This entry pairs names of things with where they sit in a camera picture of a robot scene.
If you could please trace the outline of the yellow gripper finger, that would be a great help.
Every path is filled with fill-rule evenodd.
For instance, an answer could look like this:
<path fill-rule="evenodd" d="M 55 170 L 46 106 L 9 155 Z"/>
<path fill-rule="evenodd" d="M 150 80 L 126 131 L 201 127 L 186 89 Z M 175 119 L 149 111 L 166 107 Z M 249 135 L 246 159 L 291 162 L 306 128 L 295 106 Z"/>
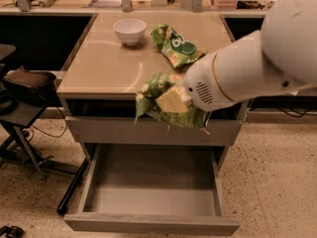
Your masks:
<path fill-rule="evenodd" d="M 162 112 L 183 113 L 188 111 L 191 97 L 183 86 L 173 86 L 156 99 Z"/>

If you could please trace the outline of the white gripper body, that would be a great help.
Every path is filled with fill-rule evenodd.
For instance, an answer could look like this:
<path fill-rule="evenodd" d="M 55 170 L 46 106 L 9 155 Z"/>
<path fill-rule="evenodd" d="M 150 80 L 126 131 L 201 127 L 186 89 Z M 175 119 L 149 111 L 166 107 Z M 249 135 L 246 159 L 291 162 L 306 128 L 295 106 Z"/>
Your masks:
<path fill-rule="evenodd" d="M 216 53 L 207 54 L 186 72 L 183 85 L 193 105 L 204 111 L 215 111 L 236 104 L 220 86 L 215 72 Z"/>

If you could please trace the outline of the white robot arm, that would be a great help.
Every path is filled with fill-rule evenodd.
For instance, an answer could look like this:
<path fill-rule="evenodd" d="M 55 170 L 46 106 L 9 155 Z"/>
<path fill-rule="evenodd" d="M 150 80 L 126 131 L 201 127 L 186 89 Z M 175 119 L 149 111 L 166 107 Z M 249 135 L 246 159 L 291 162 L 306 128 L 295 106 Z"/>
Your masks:
<path fill-rule="evenodd" d="M 214 111 L 317 84 L 317 0 L 277 0 L 262 27 L 195 62 L 156 99 L 163 112 Z"/>

